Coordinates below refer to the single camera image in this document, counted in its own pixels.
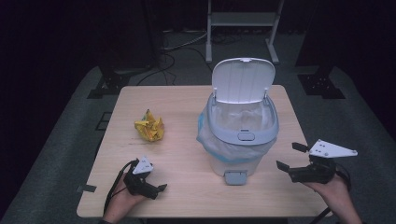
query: yellow crumpled paper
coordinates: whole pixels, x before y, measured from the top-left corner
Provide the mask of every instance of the yellow crumpled paper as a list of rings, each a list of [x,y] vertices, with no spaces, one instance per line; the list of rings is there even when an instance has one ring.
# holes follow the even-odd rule
[[[144,139],[154,142],[163,138],[164,125],[163,119],[155,119],[149,109],[146,111],[142,120],[134,122],[134,127]]]

